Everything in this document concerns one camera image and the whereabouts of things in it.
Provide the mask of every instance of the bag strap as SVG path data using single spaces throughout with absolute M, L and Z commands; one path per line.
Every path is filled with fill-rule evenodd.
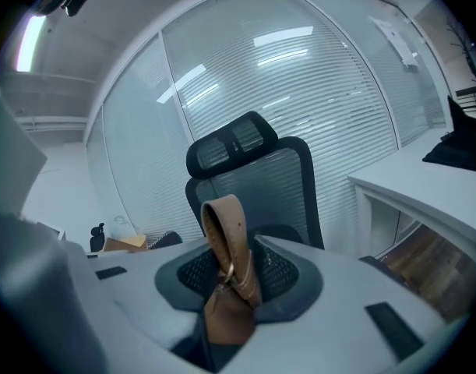
M 245 214 L 239 199 L 228 196 L 206 201 L 201 206 L 206 238 L 220 264 L 220 276 L 253 308 L 262 303 L 252 251 L 246 240 Z

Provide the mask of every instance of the brown leather bag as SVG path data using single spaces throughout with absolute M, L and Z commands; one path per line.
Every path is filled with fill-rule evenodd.
M 219 284 L 205 305 L 206 333 L 213 344 L 244 344 L 255 329 L 253 310 L 262 303 L 246 240 L 245 214 L 234 195 L 207 201 L 201 218 L 220 264 Z

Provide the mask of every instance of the chair headrest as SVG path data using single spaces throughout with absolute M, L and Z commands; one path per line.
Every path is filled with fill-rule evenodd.
M 267 155 L 276 144 L 274 129 L 259 114 L 249 111 L 195 141 L 185 162 L 193 178 L 212 178 Z

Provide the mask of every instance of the wooden floor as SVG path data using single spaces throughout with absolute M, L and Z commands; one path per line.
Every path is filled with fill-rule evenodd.
M 468 313 L 476 299 L 476 263 L 424 225 L 381 261 L 447 322 Z

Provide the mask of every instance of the glass partition wall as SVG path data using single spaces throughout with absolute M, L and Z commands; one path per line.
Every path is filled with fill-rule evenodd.
M 364 24 L 348 19 L 350 7 L 313 1 L 208 0 L 132 59 L 102 115 L 112 177 L 136 232 L 153 240 L 176 231 L 185 242 L 202 235 L 185 198 L 187 149 L 253 110 L 279 137 L 309 145 L 326 249 L 358 257 L 347 175 L 443 125 L 442 108 L 420 58 L 417 68 L 406 67 L 376 28 L 370 51 Z M 371 12 L 358 16 L 385 15 L 383 7 L 359 3 Z M 94 126 L 90 138 L 97 132 Z M 90 170 L 100 189 L 98 166 Z

